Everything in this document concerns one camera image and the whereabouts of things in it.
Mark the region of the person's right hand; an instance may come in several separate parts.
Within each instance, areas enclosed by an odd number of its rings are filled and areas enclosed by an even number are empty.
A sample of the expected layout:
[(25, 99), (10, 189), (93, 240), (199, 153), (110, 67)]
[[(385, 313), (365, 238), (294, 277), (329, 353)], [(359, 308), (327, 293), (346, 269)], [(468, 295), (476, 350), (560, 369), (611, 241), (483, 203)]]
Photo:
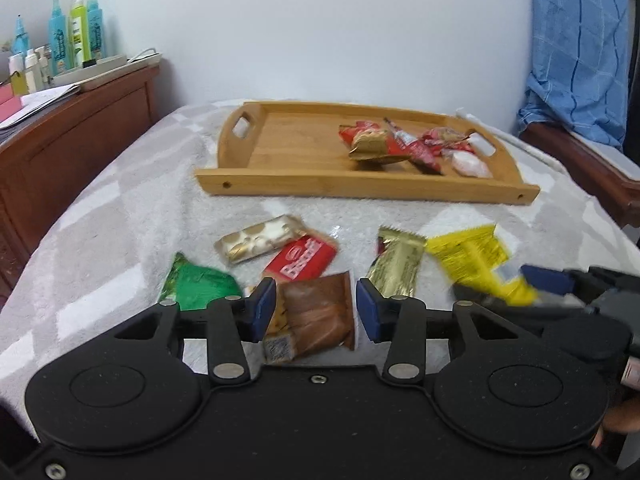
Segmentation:
[(600, 448), (605, 431), (616, 434), (633, 434), (640, 430), (640, 399), (634, 398), (620, 405), (610, 408), (599, 427), (596, 436), (591, 441), (593, 448)]

